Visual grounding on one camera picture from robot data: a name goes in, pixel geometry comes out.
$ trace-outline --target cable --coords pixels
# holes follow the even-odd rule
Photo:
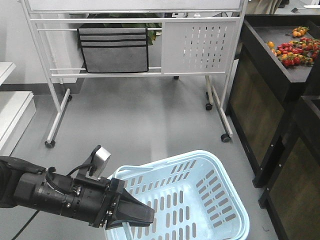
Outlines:
[[[35,213],[32,215],[32,217],[29,218],[29,220],[25,223],[25,225],[20,229],[20,231],[11,240],[16,240],[17,237],[19,237],[19,235],[26,229],[26,227],[29,225],[29,223],[31,223],[31,221],[35,218],[35,216],[37,216],[37,214],[39,212],[40,212],[39,210],[35,211]]]
[[[77,166],[76,168],[72,169],[71,172],[69,172],[67,174],[68,177],[71,176],[71,174],[73,174],[75,171],[79,170],[79,169],[83,169],[83,168],[88,168],[88,167],[93,167],[94,165],[92,163],[87,163],[87,164],[82,164],[80,166]]]

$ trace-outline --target fruit pile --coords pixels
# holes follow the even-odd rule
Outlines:
[[[312,66],[320,51],[320,40],[307,37],[282,43],[276,49],[274,49],[275,44],[271,41],[267,42],[267,45],[285,67]]]
[[[308,31],[309,31],[308,27],[299,26],[299,27],[292,30],[292,36],[300,38],[303,35],[305,35]]]

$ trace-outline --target black stripe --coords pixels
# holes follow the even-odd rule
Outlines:
[[[99,42],[99,43],[113,43],[113,42],[139,42],[139,41],[145,41],[145,38],[142,39],[117,39],[117,40],[81,40],[83,43],[91,43],[91,42]]]
[[[121,35],[146,35],[146,32],[120,32],[120,33],[79,33],[80,36],[121,36]]]
[[[82,48],[95,48],[95,49],[113,49],[113,48],[137,48],[137,47],[146,47],[147,45],[128,45],[128,46],[82,46]]]

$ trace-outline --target gray storage bag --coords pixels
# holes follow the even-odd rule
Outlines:
[[[92,74],[149,69],[147,28],[79,28],[85,69]]]

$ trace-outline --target whiteboard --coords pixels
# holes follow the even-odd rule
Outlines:
[[[236,10],[243,0],[26,0],[31,11]]]

